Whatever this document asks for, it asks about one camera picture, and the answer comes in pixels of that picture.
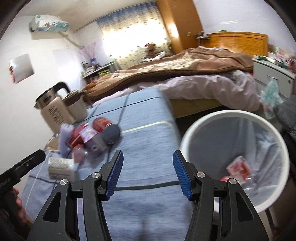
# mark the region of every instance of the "purple packaging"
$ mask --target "purple packaging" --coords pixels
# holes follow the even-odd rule
[[[101,133],[97,132],[91,126],[85,127],[81,132],[80,136],[87,149],[90,150],[95,156],[101,155],[107,148],[107,145],[102,139]]]

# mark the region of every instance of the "blue gripper pad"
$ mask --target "blue gripper pad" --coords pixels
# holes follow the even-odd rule
[[[108,200],[115,192],[115,188],[117,185],[117,181],[118,181],[122,166],[123,166],[123,153],[120,152],[119,156],[117,157],[113,165],[112,171],[106,181],[106,190],[107,190],[106,197]]]
[[[190,179],[188,177],[188,174],[184,168],[182,160],[181,160],[180,156],[178,155],[177,151],[175,151],[173,154],[173,165],[174,165],[177,177],[179,179],[179,183],[180,183],[182,192],[183,192],[184,196],[186,196],[187,199],[190,200],[192,198]]]

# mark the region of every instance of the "trash can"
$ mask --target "trash can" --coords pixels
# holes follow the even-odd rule
[[[218,111],[197,120],[180,150],[187,162],[213,179],[228,176],[227,166],[243,156],[252,169],[242,184],[258,213],[281,195],[289,175],[289,154],[277,129],[264,118],[240,110]],[[214,202],[214,218],[219,199]]]

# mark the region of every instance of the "screw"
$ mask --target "screw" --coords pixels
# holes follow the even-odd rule
[[[67,179],[63,179],[60,181],[60,184],[61,185],[66,185],[68,183],[68,180]]]
[[[230,179],[229,179],[229,182],[230,182],[231,184],[236,184],[236,183],[237,183],[237,181],[236,181],[234,178],[230,178]]]
[[[95,172],[91,175],[92,178],[98,178],[100,177],[101,174],[99,174],[98,172]]]
[[[205,177],[205,174],[203,172],[198,172],[196,175],[200,178]]]

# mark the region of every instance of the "curtain rod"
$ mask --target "curtain rod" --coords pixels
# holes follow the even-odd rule
[[[139,4],[136,4],[136,5],[129,6],[129,7],[134,7],[134,6],[138,6],[138,5],[141,5],[141,4],[144,4],[144,3],[149,3],[149,2],[156,2],[156,1],[143,2],[143,3],[139,3]],[[79,30],[83,29],[84,27],[90,25],[91,23],[94,23],[94,22],[97,21],[99,18],[106,17],[106,16],[108,16],[108,15],[110,15],[110,14],[112,14],[112,13],[115,13],[115,12],[117,12],[117,11],[120,11],[120,10],[123,10],[123,9],[126,9],[126,8],[129,8],[129,7],[125,7],[125,8],[122,8],[122,9],[118,9],[118,10],[113,11],[113,12],[111,12],[111,13],[108,13],[108,14],[106,14],[106,15],[104,15],[104,16],[98,17],[98,18],[96,18],[95,20],[93,20],[93,21],[91,21],[91,22],[89,22],[89,23],[83,25],[82,27],[80,27],[79,29],[77,29],[76,31],[74,31],[74,33],[78,32]]]

